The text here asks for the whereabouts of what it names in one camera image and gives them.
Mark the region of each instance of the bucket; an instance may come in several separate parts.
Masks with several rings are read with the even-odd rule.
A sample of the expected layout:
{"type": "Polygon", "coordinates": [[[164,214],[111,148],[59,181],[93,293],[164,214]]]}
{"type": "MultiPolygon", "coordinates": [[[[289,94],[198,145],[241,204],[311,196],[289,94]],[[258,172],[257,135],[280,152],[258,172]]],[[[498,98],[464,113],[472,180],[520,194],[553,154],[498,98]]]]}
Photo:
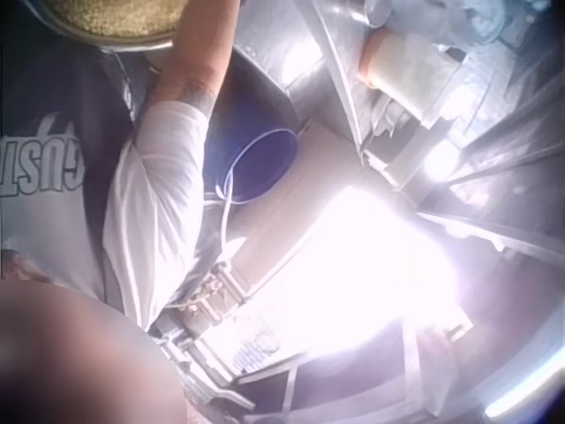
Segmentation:
{"type": "Polygon", "coordinates": [[[225,199],[233,172],[232,203],[245,204],[267,193],[289,170],[297,136],[253,95],[236,91],[218,104],[208,131],[204,189],[225,199]]]}

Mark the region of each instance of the yellow food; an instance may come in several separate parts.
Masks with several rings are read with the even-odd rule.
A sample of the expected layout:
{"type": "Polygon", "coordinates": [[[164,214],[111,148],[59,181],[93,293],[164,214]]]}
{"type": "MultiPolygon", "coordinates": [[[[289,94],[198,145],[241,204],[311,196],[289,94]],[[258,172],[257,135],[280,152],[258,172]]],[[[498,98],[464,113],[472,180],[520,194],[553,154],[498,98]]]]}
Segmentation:
{"type": "Polygon", "coordinates": [[[189,0],[46,0],[62,18],[98,35],[139,37],[175,28],[189,0]]]}

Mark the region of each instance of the white t-shirt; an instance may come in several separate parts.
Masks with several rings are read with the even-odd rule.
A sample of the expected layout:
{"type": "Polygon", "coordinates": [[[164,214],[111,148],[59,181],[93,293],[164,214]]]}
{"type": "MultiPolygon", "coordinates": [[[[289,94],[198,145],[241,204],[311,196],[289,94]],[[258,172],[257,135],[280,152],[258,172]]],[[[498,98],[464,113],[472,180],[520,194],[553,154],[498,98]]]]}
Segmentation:
{"type": "MultiPolygon", "coordinates": [[[[26,255],[56,284],[104,299],[104,277],[84,211],[84,164],[72,125],[0,140],[2,246],[26,255]]],[[[193,265],[203,207],[207,119],[162,102],[124,146],[109,191],[103,247],[126,316],[147,329],[193,265]]]]}

